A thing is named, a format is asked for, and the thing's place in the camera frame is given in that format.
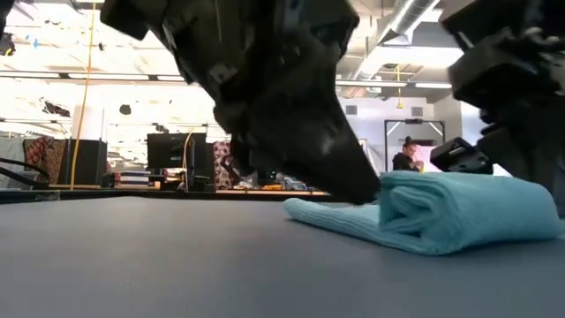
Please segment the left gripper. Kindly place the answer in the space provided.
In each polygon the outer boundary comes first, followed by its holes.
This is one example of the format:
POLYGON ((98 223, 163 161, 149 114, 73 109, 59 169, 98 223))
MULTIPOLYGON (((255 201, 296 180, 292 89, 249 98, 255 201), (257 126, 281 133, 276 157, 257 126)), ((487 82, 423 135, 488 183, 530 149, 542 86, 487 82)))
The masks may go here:
POLYGON ((161 1, 149 28, 215 100, 227 133, 343 123, 335 68, 349 42, 346 1, 161 1))

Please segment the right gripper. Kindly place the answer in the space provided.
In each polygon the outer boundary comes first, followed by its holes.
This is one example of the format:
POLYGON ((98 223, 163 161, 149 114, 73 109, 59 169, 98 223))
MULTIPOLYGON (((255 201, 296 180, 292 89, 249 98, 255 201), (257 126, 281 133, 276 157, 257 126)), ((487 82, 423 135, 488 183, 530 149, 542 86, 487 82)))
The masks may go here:
POLYGON ((442 171, 490 172, 552 194, 564 216, 564 0, 447 1, 440 23, 463 54, 448 68, 453 97, 479 110, 478 140, 435 148, 442 171))

